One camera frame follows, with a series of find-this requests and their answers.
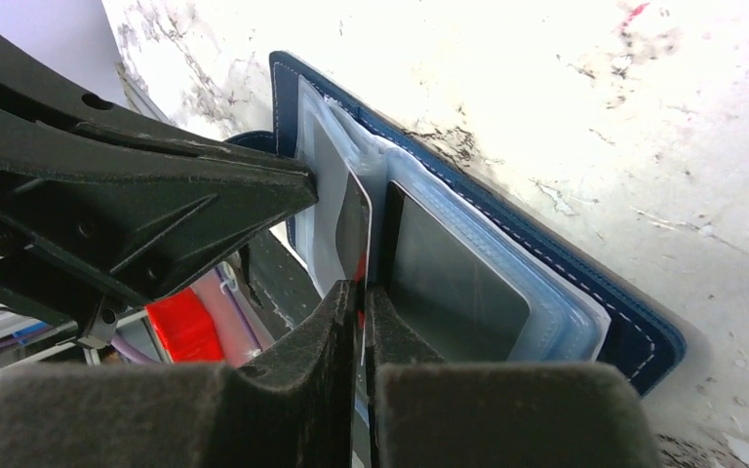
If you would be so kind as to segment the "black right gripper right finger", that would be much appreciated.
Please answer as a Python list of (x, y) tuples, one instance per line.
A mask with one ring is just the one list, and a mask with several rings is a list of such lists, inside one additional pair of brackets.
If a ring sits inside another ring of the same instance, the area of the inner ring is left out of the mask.
[(365, 296), (375, 467), (658, 467), (640, 399), (595, 362), (447, 363)]

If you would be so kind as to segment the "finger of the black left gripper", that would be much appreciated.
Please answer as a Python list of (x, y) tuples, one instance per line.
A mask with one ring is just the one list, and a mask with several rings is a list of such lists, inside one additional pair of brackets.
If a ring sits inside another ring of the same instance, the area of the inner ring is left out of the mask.
[(0, 93), (0, 303), (84, 347), (317, 200), (301, 163)]
[(197, 136), (105, 100), (0, 35), (0, 143), (54, 131), (149, 155), (285, 166), (273, 154)]

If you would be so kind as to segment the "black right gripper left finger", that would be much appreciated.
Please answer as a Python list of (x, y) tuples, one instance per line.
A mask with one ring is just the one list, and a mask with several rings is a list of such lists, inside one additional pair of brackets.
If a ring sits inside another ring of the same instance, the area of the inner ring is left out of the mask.
[(356, 287), (227, 364), (0, 371), (0, 467), (347, 467)]

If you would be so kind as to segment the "navy blue card holder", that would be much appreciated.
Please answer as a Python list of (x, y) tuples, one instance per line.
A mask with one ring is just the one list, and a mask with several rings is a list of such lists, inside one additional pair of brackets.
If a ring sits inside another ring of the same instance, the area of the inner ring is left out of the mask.
[(417, 136), (402, 129), (359, 98), (344, 90), (295, 55), (274, 51), (269, 57), (273, 99), (272, 131), (253, 131), (230, 138), (251, 149), (269, 151), (281, 158), (295, 156), (297, 137), (297, 87), (311, 85), (321, 96), (336, 101), (365, 131), (381, 137), (416, 161), (421, 173), (442, 183), (481, 220), (490, 224), (514, 253), (537, 272), (547, 273), (562, 286), (578, 291), (602, 306), (611, 318), (611, 330), (599, 361), (615, 366), (642, 396), (647, 395), (685, 358), (688, 346), (680, 330), (665, 318), (664, 307), (641, 291), (619, 280), (557, 233), (522, 210), (503, 201)]

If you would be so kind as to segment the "grey card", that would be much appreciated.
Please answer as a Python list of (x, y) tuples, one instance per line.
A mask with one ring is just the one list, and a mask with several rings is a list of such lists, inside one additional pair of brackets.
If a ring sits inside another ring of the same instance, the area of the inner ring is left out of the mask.
[(340, 280), (364, 282), (368, 273), (371, 203), (339, 148), (314, 131), (318, 204), (314, 207), (309, 265), (323, 292)]

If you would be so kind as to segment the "black gold-lined card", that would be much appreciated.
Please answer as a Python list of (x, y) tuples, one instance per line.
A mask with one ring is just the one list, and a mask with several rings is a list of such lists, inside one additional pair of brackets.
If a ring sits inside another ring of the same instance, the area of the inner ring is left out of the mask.
[(448, 361), (508, 360), (530, 316), (524, 297), (396, 182), (377, 273), (399, 317)]

